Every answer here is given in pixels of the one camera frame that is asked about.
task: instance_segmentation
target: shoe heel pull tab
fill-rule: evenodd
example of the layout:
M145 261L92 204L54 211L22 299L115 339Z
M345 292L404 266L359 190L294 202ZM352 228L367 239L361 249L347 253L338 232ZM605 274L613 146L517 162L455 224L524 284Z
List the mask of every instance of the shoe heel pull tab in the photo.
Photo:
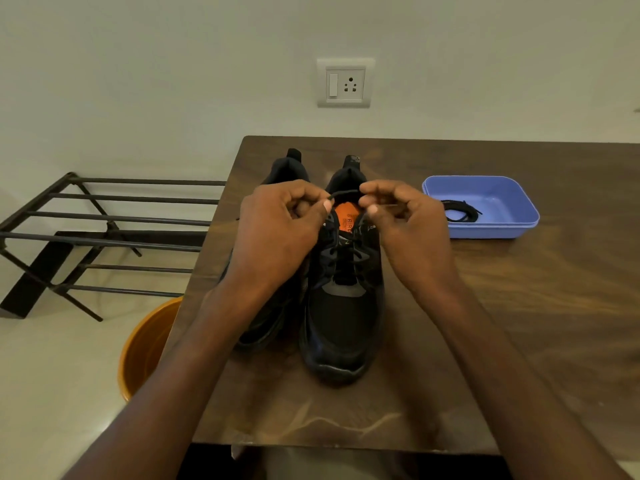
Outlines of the shoe heel pull tab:
M344 158L344 164L342 165L342 168L355 168L355 169L360 169L360 157L357 157L356 155L347 155Z
M293 158L293 160L302 163L302 153L300 153L300 151L296 150L295 148L290 148L287 151L287 158Z

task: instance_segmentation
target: black shoe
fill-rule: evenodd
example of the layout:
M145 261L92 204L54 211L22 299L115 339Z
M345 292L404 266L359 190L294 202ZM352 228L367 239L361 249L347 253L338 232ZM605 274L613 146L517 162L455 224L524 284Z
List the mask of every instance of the black shoe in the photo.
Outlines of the black shoe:
M366 180L360 160L347 156L326 188L335 204L310 258L300 350L308 368L334 385L365 373L382 335L380 237L357 207Z
M285 158L279 158L273 162L271 172L264 179L263 184L279 184L299 179L309 181L309 176L302 166L300 152L290 148ZM227 263L220 275L220 281L227 274L228 266ZM299 273L284 282L260 309L247 331L240 336L235 349L247 352L260 350L276 338L287 318L295 315L300 309L301 286L302 278Z

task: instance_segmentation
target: person's left hand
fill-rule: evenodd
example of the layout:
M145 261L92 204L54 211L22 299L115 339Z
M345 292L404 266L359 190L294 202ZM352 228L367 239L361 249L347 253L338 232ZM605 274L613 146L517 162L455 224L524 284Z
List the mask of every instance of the person's left hand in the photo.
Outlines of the person's left hand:
M245 197L225 280L271 296L317 242L332 204L304 180L261 185Z

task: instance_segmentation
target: forearm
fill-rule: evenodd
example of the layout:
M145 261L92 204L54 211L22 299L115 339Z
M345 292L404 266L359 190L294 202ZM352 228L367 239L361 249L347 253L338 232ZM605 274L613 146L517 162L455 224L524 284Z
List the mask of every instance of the forearm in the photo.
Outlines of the forearm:
M228 355L263 302L258 291L223 281L65 478L175 478Z
M414 292L448 343L518 479L628 479L462 283Z

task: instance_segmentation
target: wooden tabletop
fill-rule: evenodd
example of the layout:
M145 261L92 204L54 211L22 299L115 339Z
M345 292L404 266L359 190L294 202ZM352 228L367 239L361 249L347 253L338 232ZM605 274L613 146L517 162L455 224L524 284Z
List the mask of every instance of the wooden tabletop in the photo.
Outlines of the wooden tabletop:
M540 224L513 241L453 241L460 272L599 441L619 460L640 460L640 145L245 137L167 347L216 285L243 197L288 148L322 187L347 154L370 180L416 188L430 175L516 179ZM386 257L383 273L385 340L361 380L320 384L292 323L267 350L232 355L195 441L496 452L443 339Z

